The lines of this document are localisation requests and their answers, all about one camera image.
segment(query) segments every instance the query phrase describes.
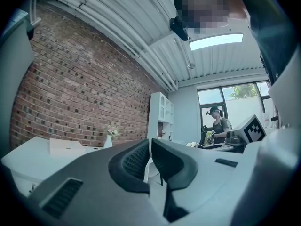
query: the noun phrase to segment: window frame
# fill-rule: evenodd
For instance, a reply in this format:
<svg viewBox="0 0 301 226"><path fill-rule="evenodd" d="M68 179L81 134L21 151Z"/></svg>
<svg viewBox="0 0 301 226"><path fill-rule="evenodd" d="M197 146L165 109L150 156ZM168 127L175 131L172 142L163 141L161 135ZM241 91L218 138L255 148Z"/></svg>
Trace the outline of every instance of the window frame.
<svg viewBox="0 0 301 226"><path fill-rule="evenodd" d="M268 96L262 96L262 95L260 94L260 91L259 91L259 88L258 88L258 86L257 86L257 83L263 83L263 82L266 82L267 85L268 85L268 88L270 89L271 85L270 85L269 81L253 81L253 82L246 82L246 83L239 83L239 84L231 84L231 85L226 85L226 86L212 87L212 88L208 88L208 89L198 89L198 90L197 90L197 95L198 95L198 93L201 92L201 91L212 90L212 89L219 89L219 90L220 90L220 93L221 93L221 96L222 96L222 102L216 102L216 103L210 103L210 104L199 104L200 115L201 115L201 127L203 127L203 115L202 115L202 109L211 108L211 107L213 107L213 106L217 106L217 107L218 107L218 106L221 106L221 107L223 108L224 117L225 117L226 119L228 118L228 111L227 111L225 96L224 96L224 93L223 93L223 91L222 91L223 88L228 88L228 87L233 87L233 86L239 86L239 85L253 84L254 87L255 87L255 90L256 90L256 92L257 92L257 97L258 97L259 100L260 100L262 112L265 113L266 110L265 110L263 101L266 100L266 99L271 99L271 97L270 97L269 95L268 95Z"/></svg>

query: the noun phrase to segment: white bookshelf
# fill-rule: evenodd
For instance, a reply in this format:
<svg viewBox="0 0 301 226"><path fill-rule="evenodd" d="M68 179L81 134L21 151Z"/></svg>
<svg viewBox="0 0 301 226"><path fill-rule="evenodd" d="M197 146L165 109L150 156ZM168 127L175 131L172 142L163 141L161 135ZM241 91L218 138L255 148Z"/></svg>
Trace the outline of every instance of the white bookshelf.
<svg viewBox="0 0 301 226"><path fill-rule="evenodd" d="M150 115L147 131L147 138L158 137L158 123L163 123L162 139L169 141L169 136L173 140L173 123L174 123L174 105L161 92L153 93L150 96Z"/></svg>

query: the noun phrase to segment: neck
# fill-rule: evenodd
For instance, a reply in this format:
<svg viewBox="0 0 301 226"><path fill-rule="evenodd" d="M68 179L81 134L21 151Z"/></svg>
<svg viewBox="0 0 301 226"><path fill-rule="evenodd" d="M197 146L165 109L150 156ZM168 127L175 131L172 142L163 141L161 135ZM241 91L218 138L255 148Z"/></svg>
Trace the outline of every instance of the neck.
<svg viewBox="0 0 301 226"><path fill-rule="evenodd" d="M229 18L248 20L249 14L242 0L226 0L229 8Z"/></svg>

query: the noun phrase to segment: rectangular light panel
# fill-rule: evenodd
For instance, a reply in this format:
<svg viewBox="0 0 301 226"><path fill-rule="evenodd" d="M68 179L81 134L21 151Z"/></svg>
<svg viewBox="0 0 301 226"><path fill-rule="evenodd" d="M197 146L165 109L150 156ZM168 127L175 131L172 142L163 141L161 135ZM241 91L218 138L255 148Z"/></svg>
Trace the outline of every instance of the rectangular light panel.
<svg viewBox="0 0 301 226"><path fill-rule="evenodd" d="M225 35L219 35L209 38L203 38L196 41L190 42L190 48L192 51L200 48L206 48L214 45L219 44L226 44L226 43L240 43L243 40L243 34L242 33L236 33L236 34L225 34Z"/></svg>

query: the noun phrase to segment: person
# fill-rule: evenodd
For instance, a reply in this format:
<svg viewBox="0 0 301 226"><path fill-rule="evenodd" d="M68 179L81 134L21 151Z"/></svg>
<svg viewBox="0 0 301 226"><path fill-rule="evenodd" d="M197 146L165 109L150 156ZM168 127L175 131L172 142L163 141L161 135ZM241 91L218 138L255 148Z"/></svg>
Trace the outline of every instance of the person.
<svg viewBox="0 0 301 226"><path fill-rule="evenodd" d="M227 131L230 130L227 119L223 117L222 110L217 107L212 107L209 114L215 119L212 126L215 131L215 134L212 135L214 139L213 144L223 143L226 139Z"/></svg>
<svg viewBox="0 0 301 226"><path fill-rule="evenodd" d="M298 36L276 0L174 0L183 28L227 26L244 20L261 51L263 67L274 84L298 45Z"/></svg>

